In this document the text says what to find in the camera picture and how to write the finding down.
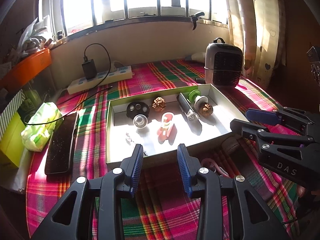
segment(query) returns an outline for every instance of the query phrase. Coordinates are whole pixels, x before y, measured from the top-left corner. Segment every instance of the window sill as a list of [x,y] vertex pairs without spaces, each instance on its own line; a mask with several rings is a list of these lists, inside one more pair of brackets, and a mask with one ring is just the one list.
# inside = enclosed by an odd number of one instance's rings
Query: window sill
[[[56,47],[60,46],[61,44],[64,44],[68,41],[72,41],[74,39],[80,38],[84,35],[88,35],[89,33],[97,32],[100,30],[112,28],[112,27],[117,27],[117,26],[122,26],[122,25],[127,25],[127,24],[133,24],[133,23],[141,23],[141,22],[192,22],[191,18],[187,17],[180,17],[180,16],[145,16],[145,17],[136,17],[136,18],[129,18],[129,19],[122,19],[122,20],[116,20],[116,21],[107,21],[104,24],[100,24],[82,31],[79,31],[77,33],[71,34],[59,41],[51,48],[55,49]],[[209,21],[205,19],[199,19],[197,21],[197,24],[208,24],[208,25],[213,25],[217,27],[222,27],[228,29],[227,24],[223,24],[220,22],[216,21]]]

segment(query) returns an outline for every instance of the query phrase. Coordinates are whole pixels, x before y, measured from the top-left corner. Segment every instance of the walnut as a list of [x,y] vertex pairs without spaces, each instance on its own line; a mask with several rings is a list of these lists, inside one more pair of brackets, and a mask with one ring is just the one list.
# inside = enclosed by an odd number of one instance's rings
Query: walnut
[[202,103],[199,108],[199,114],[203,115],[204,117],[208,117],[213,113],[212,105],[208,103]]
[[164,101],[163,98],[159,97],[159,98],[156,98],[156,99],[153,101],[152,108],[153,108],[156,112],[161,112],[161,111],[163,111],[165,107],[166,107],[166,104],[165,104],[165,101]]

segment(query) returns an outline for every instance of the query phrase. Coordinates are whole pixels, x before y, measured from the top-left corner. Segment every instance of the black cable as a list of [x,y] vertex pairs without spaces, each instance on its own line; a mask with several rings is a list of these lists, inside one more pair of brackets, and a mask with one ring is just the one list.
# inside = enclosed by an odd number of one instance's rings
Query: black cable
[[89,91],[95,89],[95,88],[98,87],[98,86],[106,79],[106,77],[109,75],[110,70],[111,70],[111,58],[110,58],[109,52],[107,51],[106,47],[103,46],[102,44],[100,44],[100,43],[92,43],[92,44],[88,45],[88,46],[85,48],[85,50],[84,50],[84,61],[85,61],[85,62],[88,61],[88,57],[86,56],[85,52],[87,51],[87,48],[89,48],[91,45],[100,45],[100,46],[102,46],[102,47],[104,48],[104,50],[106,51],[106,53],[108,54],[109,65],[110,65],[109,70],[108,70],[108,73],[107,73],[107,74],[105,75],[105,77],[104,77],[98,84],[96,84],[94,87],[92,87],[92,88],[90,88],[90,89],[88,89],[88,90],[84,90],[82,93],[77,94],[77,95],[75,95],[75,96],[73,96],[73,97],[71,97],[71,98],[68,98],[67,100],[65,100],[65,101],[63,101],[63,102],[60,102],[60,103],[58,103],[57,105],[61,105],[61,104],[63,104],[63,103],[66,103],[66,102],[68,102],[69,100],[71,100],[71,99],[73,99],[73,98],[76,98],[76,97],[79,96],[79,95],[82,95],[83,93],[86,93],[86,92],[89,92]]
[[93,97],[94,95],[96,95],[96,94],[98,94],[98,93],[100,93],[100,92],[109,90],[109,89],[111,89],[111,88],[112,88],[112,86],[111,86],[111,87],[108,87],[108,88],[105,88],[105,89],[103,89],[103,90],[100,90],[100,91],[98,91],[98,92],[95,92],[93,95],[89,96],[88,98],[86,98],[85,100],[82,100],[79,104],[77,104],[76,107],[73,108],[69,113],[67,113],[67,114],[59,117],[59,118],[56,119],[56,120],[53,120],[53,121],[51,121],[51,122],[44,122],[44,123],[25,123],[25,125],[43,125],[43,124],[49,124],[49,123],[56,122],[56,121],[58,121],[58,120],[60,120],[60,119],[62,119],[62,118],[64,118],[64,117],[66,117],[67,115],[69,115],[69,114],[70,114],[71,112],[73,112],[79,105],[81,105],[83,102],[85,102],[86,100],[90,99],[90,98]]
[[304,216],[300,217],[300,218],[295,218],[295,219],[292,219],[292,220],[289,220],[289,221],[286,221],[286,222],[281,222],[282,225],[286,225],[286,224],[290,224],[290,223],[293,223],[295,221],[298,221],[300,219],[303,219],[304,217],[306,217],[308,214],[310,214],[312,212],[312,209],[309,210]]

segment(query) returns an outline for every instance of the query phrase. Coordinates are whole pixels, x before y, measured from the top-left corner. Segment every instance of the hand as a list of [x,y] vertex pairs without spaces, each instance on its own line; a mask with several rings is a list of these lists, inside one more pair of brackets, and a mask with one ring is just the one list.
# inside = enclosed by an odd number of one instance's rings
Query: hand
[[[302,186],[297,185],[297,195],[298,197],[303,197],[306,193],[306,189]],[[312,195],[320,195],[320,190],[317,191],[311,191]]]

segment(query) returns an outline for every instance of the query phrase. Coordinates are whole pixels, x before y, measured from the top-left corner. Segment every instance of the green suction cup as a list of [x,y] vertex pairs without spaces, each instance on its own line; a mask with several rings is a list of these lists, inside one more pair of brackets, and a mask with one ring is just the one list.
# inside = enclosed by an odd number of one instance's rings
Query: green suction cup
[[201,96],[201,92],[199,90],[193,90],[190,92],[188,99],[191,103],[194,103],[197,96]]

